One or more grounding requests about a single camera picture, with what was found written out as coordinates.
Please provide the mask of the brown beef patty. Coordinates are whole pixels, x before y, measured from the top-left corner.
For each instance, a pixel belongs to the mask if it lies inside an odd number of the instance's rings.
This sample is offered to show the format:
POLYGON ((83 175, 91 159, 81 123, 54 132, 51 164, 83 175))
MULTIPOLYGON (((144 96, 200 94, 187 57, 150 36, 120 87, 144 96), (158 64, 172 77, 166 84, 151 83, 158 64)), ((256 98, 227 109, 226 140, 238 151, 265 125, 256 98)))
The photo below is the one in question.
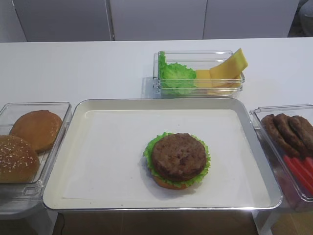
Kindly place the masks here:
POLYGON ((153 145, 152 164, 156 173, 166 180, 187 181, 204 170, 207 151, 188 133, 170 134, 153 145))

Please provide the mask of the clear lettuce and cheese container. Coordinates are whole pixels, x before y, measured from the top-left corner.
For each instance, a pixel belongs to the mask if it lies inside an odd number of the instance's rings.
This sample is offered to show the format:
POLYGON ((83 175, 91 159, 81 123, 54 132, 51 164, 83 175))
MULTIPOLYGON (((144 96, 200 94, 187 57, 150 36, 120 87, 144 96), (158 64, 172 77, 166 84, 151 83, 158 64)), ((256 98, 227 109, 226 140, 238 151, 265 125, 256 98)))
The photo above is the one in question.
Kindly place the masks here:
MULTIPOLYGON (((203 90, 196 87, 194 91, 187 95, 170 95, 166 94, 161 88, 161 80, 158 74, 158 56, 161 51, 154 54, 154 71, 153 71, 153 91, 161 98, 168 97, 214 97, 219 95, 207 95, 203 90)), ((166 62, 179 63, 186 65, 188 68, 196 70, 210 70, 211 68, 223 63, 228 59, 233 53, 228 50, 205 50, 205 51, 164 51, 166 56, 166 62)), ((242 84, 239 90, 232 95, 222 95, 225 97, 234 97, 240 93, 243 89, 243 83, 245 77, 243 71, 240 74, 242 78, 242 84)))

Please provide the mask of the flat yellow cheese slices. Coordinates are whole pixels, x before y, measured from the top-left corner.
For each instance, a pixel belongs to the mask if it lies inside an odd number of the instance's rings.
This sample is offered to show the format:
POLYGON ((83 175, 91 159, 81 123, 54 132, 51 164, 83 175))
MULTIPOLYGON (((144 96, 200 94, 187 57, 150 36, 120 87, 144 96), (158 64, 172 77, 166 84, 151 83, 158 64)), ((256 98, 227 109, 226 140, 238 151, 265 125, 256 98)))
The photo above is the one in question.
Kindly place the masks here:
POLYGON ((242 84, 240 75, 231 79, 212 78, 210 70, 196 70, 195 86, 207 95, 232 95, 242 84))

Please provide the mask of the upright yellow cheese slice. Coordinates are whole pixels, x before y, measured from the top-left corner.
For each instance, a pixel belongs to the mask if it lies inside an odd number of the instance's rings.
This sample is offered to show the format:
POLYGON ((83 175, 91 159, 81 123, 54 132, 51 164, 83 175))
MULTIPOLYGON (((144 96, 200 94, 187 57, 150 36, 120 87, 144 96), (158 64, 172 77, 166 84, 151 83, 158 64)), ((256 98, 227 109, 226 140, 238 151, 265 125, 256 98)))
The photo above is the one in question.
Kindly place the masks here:
POLYGON ((211 79, 234 79, 248 66, 242 49, 238 49, 223 63, 210 69, 211 79))

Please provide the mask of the green lettuce leaf on bun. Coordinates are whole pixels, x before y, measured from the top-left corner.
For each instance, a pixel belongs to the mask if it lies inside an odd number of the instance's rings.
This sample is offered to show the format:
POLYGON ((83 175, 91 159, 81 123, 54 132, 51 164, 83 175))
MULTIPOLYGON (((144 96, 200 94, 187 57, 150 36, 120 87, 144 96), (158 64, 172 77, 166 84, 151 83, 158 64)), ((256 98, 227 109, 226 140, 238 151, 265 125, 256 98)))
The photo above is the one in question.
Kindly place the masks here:
MULTIPOLYGON (((160 140, 161 138, 165 137, 166 135, 170 135, 170 134, 174 134, 174 133, 168 133, 168 132, 164 132, 163 134, 161 135, 158 135, 156 136, 154 139, 152 139, 146 146, 144 152, 143 152, 143 155, 146 159, 146 164, 147 164, 147 168, 148 170, 151 172, 152 175, 158 175, 156 173, 156 171, 154 170, 154 167, 153 167, 153 164, 152 164, 152 148, 153 148, 153 145, 158 141, 160 140)), ((211 161, 211 157, 210 157, 210 153, 209 153, 209 150, 208 150, 208 146, 204 143, 204 141, 200 140, 199 138, 197 138, 196 136, 194 135, 191 135, 193 136, 194 138, 196 138, 197 140, 199 140, 204 146, 205 146, 205 149, 207 151, 207 164, 205 165, 205 168, 204 170, 200 173, 199 176, 202 176, 203 179, 204 177, 208 174, 209 172, 209 169, 210 169, 210 161, 211 161)))

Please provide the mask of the green lettuce leaves in container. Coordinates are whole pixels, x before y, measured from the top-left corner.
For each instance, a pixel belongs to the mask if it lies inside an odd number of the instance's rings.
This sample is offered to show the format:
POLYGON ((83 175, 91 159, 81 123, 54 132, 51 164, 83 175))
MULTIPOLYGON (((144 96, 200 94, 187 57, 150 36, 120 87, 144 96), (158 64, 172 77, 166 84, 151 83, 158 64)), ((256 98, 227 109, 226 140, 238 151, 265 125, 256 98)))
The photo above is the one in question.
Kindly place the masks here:
POLYGON ((161 88, 166 94, 187 95, 196 89, 196 72, 177 62, 168 64, 164 51, 158 56, 158 74, 161 88))

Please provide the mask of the bottom burger bun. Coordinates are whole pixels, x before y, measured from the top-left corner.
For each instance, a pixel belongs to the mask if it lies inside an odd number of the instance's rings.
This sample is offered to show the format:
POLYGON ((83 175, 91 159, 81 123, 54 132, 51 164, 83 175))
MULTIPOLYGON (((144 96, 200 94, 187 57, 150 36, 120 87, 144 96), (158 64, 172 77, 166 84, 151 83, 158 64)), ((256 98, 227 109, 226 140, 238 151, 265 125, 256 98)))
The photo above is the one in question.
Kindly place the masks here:
POLYGON ((190 187, 194 183, 200 182, 203 177, 202 176, 195 176, 191 179, 184 180, 184 181, 171 181, 168 179, 164 179, 159 175, 152 175, 153 180, 161 187, 167 189, 175 189, 175 190, 182 190, 190 187))

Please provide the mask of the white parchment paper sheet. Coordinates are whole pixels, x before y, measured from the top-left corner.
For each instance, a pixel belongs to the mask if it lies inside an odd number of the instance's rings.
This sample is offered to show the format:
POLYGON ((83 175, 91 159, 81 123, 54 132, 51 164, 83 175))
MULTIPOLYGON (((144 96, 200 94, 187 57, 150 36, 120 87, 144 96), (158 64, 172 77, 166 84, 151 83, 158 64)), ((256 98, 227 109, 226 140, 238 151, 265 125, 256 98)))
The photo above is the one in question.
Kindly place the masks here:
POLYGON ((88 111, 67 133, 73 169, 63 197, 94 199, 103 208, 265 207, 271 200, 252 146, 235 111, 88 111), (200 184, 161 188, 143 159, 148 142, 164 132, 203 140, 211 168, 200 184))

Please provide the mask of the plain golden bun half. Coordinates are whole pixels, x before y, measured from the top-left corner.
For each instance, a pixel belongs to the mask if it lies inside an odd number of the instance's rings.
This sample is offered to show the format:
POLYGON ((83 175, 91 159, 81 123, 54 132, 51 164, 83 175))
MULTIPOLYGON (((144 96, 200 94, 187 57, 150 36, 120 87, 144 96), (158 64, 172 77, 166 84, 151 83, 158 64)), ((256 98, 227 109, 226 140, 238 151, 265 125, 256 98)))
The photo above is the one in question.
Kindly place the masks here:
POLYGON ((48 110, 37 110, 21 116, 10 130, 10 135, 27 141, 41 153, 50 150, 61 128, 61 118, 48 110))

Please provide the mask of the brown patty in row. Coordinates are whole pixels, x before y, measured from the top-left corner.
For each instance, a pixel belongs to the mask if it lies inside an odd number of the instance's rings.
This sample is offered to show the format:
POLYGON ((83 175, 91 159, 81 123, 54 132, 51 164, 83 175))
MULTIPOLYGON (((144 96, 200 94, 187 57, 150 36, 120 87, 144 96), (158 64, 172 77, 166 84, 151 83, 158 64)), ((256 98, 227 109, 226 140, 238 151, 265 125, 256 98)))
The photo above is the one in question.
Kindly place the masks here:
POLYGON ((310 150, 313 150, 313 126, 307 119, 302 116, 292 116, 289 119, 289 125, 296 132, 304 145, 310 150))
POLYGON ((302 140, 291 128, 289 121, 291 117, 285 114, 278 114, 274 117, 274 123, 282 135, 286 143, 288 143, 293 149, 295 149, 300 157, 311 157, 310 150, 305 146, 302 140))
POLYGON ((275 126, 273 119, 274 114, 270 114, 265 116, 261 121, 262 126, 265 128, 267 134, 272 138, 274 142, 276 142, 281 147, 281 149, 284 150, 284 152, 288 156, 300 157, 300 153, 284 140, 277 127, 275 126))

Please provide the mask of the clear plastic bun container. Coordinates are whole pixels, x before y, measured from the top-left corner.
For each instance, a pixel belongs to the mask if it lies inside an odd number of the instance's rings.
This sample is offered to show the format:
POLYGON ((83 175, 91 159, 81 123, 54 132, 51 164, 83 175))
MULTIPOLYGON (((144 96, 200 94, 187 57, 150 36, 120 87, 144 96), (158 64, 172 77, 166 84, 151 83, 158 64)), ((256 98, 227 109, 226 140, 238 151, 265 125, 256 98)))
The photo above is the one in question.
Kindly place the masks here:
POLYGON ((0 201, 40 200, 53 169, 57 152, 71 120, 71 105, 68 102, 7 103, 0 111, 0 136, 10 135, 14 123, 23 115, 37 110, 48 110, 62 120, 61 128, 50 150, 37 153, 39 169, 30 183, 0 183, 0 201))

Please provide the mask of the clear patty and tomato container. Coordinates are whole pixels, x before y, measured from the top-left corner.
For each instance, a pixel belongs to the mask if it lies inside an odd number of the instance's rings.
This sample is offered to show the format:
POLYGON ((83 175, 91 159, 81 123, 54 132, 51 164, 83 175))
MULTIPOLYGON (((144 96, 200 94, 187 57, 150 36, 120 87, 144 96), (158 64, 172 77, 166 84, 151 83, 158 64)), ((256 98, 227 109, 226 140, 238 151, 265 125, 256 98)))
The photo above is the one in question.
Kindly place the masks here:
MULTIPOLYGON (((262 126, 262 119, 270 114, 274 117, 278 114, 285 114, 289 117, 302 116, 313 125, 313 107, 309 104, 302 105, 289 105, 289 106, 272 106, 272 107, 259 107, 251 112, 253 118, 253 125, 256 130, 257 136, 266 154, 266 157, 271 165, 276 180, 278 181, 284 197, 293 206, 297 207, 298 204, 313 205, 313 195, 310 194, 304 186, 297 180, 297 178, 289 170, 287 164, 284 162, 283 156, 287 155, 281 147, 272 140, 267 134, 265 128, 262 126)), ((300 160, 305 160, 311 157, 297 157, 300 160)))

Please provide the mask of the silver metal baking tray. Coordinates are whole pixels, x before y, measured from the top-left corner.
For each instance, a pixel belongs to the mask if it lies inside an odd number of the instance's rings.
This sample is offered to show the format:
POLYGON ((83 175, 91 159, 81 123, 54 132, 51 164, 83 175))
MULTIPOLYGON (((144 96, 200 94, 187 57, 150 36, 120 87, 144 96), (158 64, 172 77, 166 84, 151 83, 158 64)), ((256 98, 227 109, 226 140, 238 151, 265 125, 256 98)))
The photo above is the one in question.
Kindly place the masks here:
POLYGON ((240 101, 86 100, 74 111, 43 194, 55 210, 273 209, 281 190, 240 101), (157 135, 188 133, 209 148, 199 184, 158 186, 143 156, 157 135))

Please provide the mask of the sesame seed top bun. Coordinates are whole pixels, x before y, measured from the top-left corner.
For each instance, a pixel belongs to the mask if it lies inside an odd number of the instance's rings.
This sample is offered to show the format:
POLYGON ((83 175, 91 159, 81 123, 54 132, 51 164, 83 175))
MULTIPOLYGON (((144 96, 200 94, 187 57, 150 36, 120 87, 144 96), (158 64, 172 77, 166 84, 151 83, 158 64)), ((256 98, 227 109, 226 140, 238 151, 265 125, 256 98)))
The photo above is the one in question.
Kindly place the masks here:
POLYGON ((39 165, 38 155, 28 142, 12 135, 1 135, 1 183, 30 183, 37 174, 39 165))

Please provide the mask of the red tomato slices in container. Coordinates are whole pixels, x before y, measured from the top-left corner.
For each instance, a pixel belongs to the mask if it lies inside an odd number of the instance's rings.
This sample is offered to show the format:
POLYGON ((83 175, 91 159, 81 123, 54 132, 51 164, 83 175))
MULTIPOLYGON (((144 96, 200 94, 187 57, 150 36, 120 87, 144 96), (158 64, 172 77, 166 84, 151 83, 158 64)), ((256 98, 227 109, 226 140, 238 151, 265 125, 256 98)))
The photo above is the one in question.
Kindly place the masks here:
POLYGON ((313 194, 313 161, 310 158, 300 160, 297 157, 283 156, 284 162, 287 164, 289 170, 297 178, 297 180, 304 186, 304 188, 313 194))

